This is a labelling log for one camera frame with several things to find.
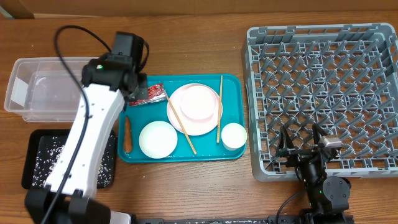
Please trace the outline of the red snack wrapper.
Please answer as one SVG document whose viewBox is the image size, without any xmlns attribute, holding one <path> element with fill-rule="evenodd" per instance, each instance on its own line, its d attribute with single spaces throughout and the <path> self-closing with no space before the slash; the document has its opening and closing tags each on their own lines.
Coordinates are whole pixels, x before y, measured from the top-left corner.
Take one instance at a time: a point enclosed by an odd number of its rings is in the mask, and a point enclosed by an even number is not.
<svg viewBox="0 0 398 224">
<path fill-rule="evenodd" d="M 129 102 L 129 106 L 139 106 L 149 103 L 158 103 L 167 99 L 167 92 L 163 83 L 152 85 L 148 88 L 148 98 Z"/>
</svg>

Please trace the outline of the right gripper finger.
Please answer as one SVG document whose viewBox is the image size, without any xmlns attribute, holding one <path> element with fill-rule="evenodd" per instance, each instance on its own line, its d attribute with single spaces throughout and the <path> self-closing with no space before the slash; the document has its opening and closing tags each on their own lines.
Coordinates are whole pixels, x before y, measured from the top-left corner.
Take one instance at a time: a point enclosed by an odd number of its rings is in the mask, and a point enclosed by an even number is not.
<svg viewBox="0 0 398 224">
<path fill-rule="evenodd" d="M 313 141 L 314 145 L 317 145 L 322 136 L 326 136 L 327 133 L 320 127 L 319 124 L 315 123 L 312 125 Z"/>
<path fill-rule="evenodd" d="M 295 149 L 295 146 L 287 132 L 286 127 L 281 126 L 278 150 L 290 150 L 290 149 Z"/>
</svg>

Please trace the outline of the rice and food scraps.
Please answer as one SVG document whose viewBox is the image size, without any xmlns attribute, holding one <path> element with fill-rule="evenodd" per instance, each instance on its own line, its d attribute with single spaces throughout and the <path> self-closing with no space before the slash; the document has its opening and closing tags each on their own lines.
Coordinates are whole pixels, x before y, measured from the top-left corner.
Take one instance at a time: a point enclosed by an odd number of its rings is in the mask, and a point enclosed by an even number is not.
<svg viewBox="0 0 398 224">
<path fill-rule="evenodd" d="M 32 183 L 30 186 L 43 188 L 47 177 L 53 171 L 65 147 L 67 136 L 43 136 L 34 159 Z M 97 188 L 104 189 L 113 183 L 117 137 L 110 134 L 99 165 Z"/>
</svg>

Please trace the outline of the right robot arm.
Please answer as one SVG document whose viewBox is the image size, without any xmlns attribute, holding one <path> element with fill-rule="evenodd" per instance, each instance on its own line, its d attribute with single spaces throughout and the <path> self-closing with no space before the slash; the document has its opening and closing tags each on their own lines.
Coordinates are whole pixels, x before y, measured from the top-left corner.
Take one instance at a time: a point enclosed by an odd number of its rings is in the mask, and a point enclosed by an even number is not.
<svg viewBox="0 0 398 224">
<path fill-rule="evenodd" d="M 299 149 L 294 146 L 285 126 L 280 128 L 280 140 L 276 157 L 286 158 L 285 166 L 294 167 L 295 174 L 304 184 L 303 190 L 288 198 L 278 209 L 275 222 L 282 221 L 283 208 L 294 198 L 305 192 L 310 204 L 302 209 L 293 223 L 353 223 L 347 217 L 351 182 L 345 177 L 329 176 L 325 164 L 337 157 L 342 148 L 338 136 L 327 134 L 318 124 L 312 125 L 314 146 L 312 149 Z"/>
</svg>

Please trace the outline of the white bowl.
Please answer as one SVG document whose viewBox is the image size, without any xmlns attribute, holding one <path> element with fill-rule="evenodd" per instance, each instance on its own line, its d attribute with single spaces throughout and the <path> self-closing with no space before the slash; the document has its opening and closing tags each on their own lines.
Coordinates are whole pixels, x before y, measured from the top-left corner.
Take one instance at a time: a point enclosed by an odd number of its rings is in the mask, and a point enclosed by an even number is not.
<svg viewBox="0 0 398 224">
<path fill-rule="evenodd" d="M 177 147 L 178 136 L 174 127 L 165 121 L 147 124 L 139 135 L 141 151 L 152 159 L 165 158 Z"/>
</svg>

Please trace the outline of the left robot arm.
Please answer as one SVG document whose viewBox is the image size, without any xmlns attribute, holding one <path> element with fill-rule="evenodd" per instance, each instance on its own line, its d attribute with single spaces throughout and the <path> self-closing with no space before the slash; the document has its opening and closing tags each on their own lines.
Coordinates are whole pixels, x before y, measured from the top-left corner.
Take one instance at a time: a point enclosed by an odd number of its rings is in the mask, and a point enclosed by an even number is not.
<svg viewBox="0 0 398 224">
<path fill-rule="evenodd" d="M 31 188 L 25 207 L 34 223 L 135 223 L 136 216 L 112 211 L 95 200 L 99 168 L 109 134 L 130 101 L 148 97 L 149 44 L 136 34 L 117 32 L 113 46 L 91 59 L 77 80 L 60 61 L 81 97 L 63 151 L 44 187 Z"/>
</svg>

